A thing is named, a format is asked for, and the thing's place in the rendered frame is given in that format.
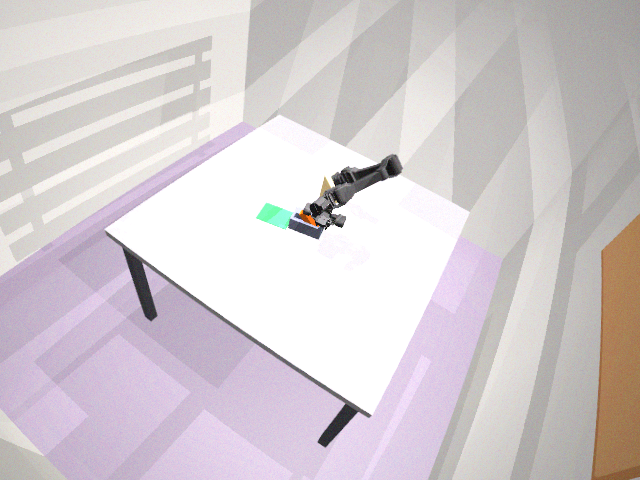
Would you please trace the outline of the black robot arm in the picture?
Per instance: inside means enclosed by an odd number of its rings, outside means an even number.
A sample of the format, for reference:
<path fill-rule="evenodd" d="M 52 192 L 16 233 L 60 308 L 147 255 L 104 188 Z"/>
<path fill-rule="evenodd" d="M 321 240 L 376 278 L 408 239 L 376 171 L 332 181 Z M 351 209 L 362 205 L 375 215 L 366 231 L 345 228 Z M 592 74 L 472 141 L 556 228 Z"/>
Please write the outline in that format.
<path fill-rule="evenodd" d="M 347 166 L 331 175 L 335 184 L 331 188 L 324 191 L 320 196 L 310 204 L 310 211 L 316 215 L 315 224 L 320 227 L 330 227 L 332 224 L 332 213 L 325 210 L 329 207 L 332 209 L 340 208 L 347 204 L 354 195 L 378 182 L 395 178 L 402 173 L 403 166 L 397 154 L 390 154 L 385 157 L 381 163 L 371 165 L 366 168 L 359 169 L 357 167 Z M 335 203 L 337 201 L 337 204 Z"/>

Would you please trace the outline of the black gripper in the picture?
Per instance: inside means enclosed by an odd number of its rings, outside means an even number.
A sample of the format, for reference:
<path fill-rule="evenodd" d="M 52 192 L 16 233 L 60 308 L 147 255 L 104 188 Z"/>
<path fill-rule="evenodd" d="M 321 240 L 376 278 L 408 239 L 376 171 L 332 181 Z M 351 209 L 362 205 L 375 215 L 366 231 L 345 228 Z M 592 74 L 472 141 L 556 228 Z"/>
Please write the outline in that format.
<path fill-rule="evenodd" d="M 303 209 L 303 212 L 302 212 L 303 214 L 305 214 L 305 215 L 307 215 L 307 216 L 310 216 L 310 215 L 311 215 L 311 213 L 312 213 L 312 212 L 310 211 L 310 204 L 311 204 L 311 203 L 307 202 L 307 203 L 306 203 L 306 205 L 305 205 L 305 207 L 304 207 L 304 209 Z M 327 208 L 325 211 L 326 211 L 326 212 L 331 212 L 331 213 L 332 213 L 333 209 L 332 209 L 332 207 L 329 207 L 329 208 Z M 312 213 L 311 218 L 313 218 L 313 219 L 315 220 L 315 218 L 316 218 L 316 217 L 317 217 L 317 216 L 316 216 L 316 215 L 314 215 L 314 214 Z M 333 213 L 333 214 L 332 214 L 332 218 L 331 218 L 331 221 L 332 221 L 332 224 L 331 224 L 331 225 L 332 225 L 332 226 L 334 226 L 334 225 L 335 225 L 335 226 L 337 226 L 337 227 L 343 228 L 344 223 L 345 223 L 345 221 L 346 221 L 346 218 L 347 218 L 347 217 L 346 217 L 346 216 L 344 216 L 344 215 L 342 215 L 342 214 L 338 214 L 338 215 L 337 215 L 337 214 L 334 214 L 334 213 Z"/>

